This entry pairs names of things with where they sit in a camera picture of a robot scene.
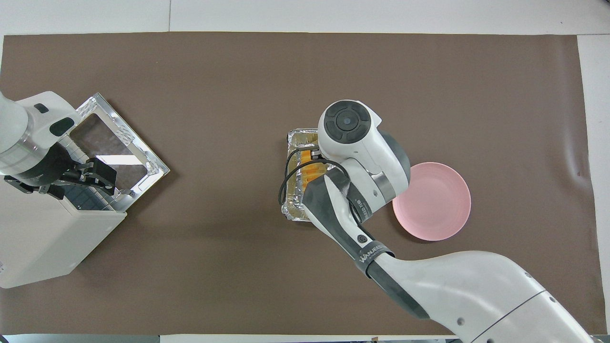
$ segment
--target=brown tabletop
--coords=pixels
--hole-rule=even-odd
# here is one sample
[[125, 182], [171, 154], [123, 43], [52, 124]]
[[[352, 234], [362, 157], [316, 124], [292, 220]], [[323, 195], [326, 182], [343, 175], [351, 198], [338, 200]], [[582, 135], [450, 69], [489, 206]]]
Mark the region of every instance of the brown tabletop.
[[0, 332], [448, 333], [279, 210], [286, 133], [351, 98], [472, 193], [454, 237], [414, 239], [386, 206], [365, 223], [378, 240], [402, 259], [506, 255], [605, 333], [579, 68], [574, 36], [8, 36], [6, 97], [100, 92], [172, 171], [70, 275], [0, 289]]

